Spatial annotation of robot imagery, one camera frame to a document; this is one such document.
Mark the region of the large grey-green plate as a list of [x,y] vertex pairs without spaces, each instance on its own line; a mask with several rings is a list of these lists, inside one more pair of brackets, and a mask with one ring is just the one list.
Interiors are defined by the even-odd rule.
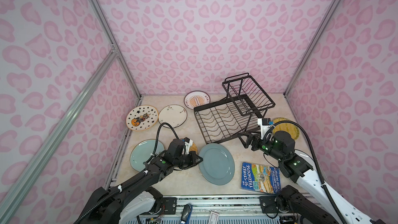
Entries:
[[235,173],[235,162],[231,153],[222,145],[205,145],[199,154],[203,161],[199,164],[204,178],[218,186],[228,184]]

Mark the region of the black wire dish rack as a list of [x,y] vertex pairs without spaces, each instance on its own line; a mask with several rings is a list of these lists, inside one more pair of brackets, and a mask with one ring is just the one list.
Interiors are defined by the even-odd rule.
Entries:
[[249,74],[222,82],[226,97],[194,108],[194,115],[206,144],[239,139],[239,132],[260,132],[258,119],[275,107],[275,102]]

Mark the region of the yellow-green woven plate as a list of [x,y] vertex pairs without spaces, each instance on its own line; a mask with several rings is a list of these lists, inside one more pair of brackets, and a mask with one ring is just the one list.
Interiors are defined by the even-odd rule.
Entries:
[[[290,119],[284,118],[284,117],[277,117],[277,118],[272,119],[272,121],[273,121],[274,124],[276,124],[276,123],[281,122],[281,121],[290,121]],[[290,123],[282,123],[282,124],[276,126],[276,127],[273,129],[273,134],[275,134],[275,133],[278,132],[278,131],[285,131],[285,132],[289,133],[289,134],[291,135],[291,137],[292,137],[295,141],[296,141],[296,140],[299,138],[299,136],[300,136],[300,130],[299,130],[299,128],[298,128],[296,125],[290,124]]]

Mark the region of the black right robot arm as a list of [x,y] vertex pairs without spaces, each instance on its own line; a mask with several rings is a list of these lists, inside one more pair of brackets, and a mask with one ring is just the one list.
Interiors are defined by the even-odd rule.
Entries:
[[307,191],[318,203],[303,196],[293,186],[282,188],[275,197],[280,212],[292,211],[312,224],[381,224],[350,204],[331,188],[316,170],[316,163],[308,162],[295,152],[295,140],[288,132],[248,133],[246,148],[260,150],[278,161],[282,175]]

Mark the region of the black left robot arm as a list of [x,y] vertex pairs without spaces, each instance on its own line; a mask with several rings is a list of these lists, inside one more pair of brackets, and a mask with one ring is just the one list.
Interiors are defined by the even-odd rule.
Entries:
[[158,213],[163,195],[152,186],[176,168],[187,170],[201,162],[203,158],[195,151],[186,152],[186,140],[174,139],[138,174],[108,190],[95,190],[75,223],[124,224],[146,212]]

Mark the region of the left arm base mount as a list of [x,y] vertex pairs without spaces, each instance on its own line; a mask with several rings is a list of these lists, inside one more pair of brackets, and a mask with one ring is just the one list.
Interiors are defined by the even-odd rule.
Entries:
[[146,212],[149,215],[174,215],[176,213],[177,198],[163,197],[155,199],[152,208]]

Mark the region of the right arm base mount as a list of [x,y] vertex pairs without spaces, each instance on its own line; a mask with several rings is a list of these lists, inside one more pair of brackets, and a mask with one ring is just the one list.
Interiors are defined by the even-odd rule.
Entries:
[[277,214],[279,210],[276,205],[275,195],[260,196],[260,207],[263,214]]

